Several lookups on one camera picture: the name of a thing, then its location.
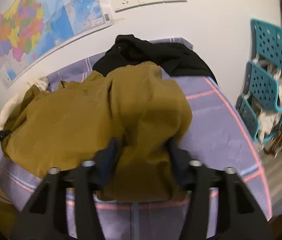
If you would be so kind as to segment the olive brown jacket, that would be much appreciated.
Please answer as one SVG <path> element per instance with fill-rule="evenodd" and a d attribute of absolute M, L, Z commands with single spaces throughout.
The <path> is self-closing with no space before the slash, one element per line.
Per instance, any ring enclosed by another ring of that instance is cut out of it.
<path fill-rule="evenodd" d="M 191 107 L 172 79 L 155 63 L 92 72 L 82 82 L 66 82 L 54 92 L 36 86 L 9 116 L 4 155 L 43 178 L 49 168 L 70 170 L 92 159 L 112 139 L 117 167 L 97 192 L 102 201 L 181 202 L 186 193 L 172 174 L 164 144 L 180 142 L 192 122 Z"/>

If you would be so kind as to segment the cream pillow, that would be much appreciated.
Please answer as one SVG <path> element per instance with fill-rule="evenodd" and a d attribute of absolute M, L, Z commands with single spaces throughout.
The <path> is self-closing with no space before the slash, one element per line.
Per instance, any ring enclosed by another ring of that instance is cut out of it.
<path fill-rule="evenodd" d="M 23 101 L 26 92 L 35 85 L 40 91 L 47 90 L 49 81 L 47 77 L 39 77 L 28 81 L 19 92 L 11 97 L 3 106 L 0 112 L 0 131 L 4 129 L 4 125 L 7 122 L 10 114 L 13 110 Z"/>

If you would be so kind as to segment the colourful wall map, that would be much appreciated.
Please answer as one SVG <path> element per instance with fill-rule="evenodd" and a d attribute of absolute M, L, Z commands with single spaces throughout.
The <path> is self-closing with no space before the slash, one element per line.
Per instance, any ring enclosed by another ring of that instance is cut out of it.
<path fill-rule="evenodd" d="M 78 37 L 113 23 L 108 0 L 0 0 L 0 78 L 27 69 Z"/>

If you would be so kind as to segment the teal plastic storage rack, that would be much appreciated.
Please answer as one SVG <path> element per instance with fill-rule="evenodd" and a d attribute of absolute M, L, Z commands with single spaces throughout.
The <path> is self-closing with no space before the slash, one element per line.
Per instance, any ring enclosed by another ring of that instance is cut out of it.
<path fill-rule="evenodd" d="M 242 95 L 239 113 L 254 141 L 258 142 L 260 122 L 251 106 L 256 99 L 265 111 L 282 114 L 279 100 L 279 81 L 274 79 L 259 64 L 259 59 L 268 60 L 282 70 L 282 27 L 262 20 L 251 19 L 251 31 L 255 44 L 255 58 L 249 61 L 248 94 Z"/>

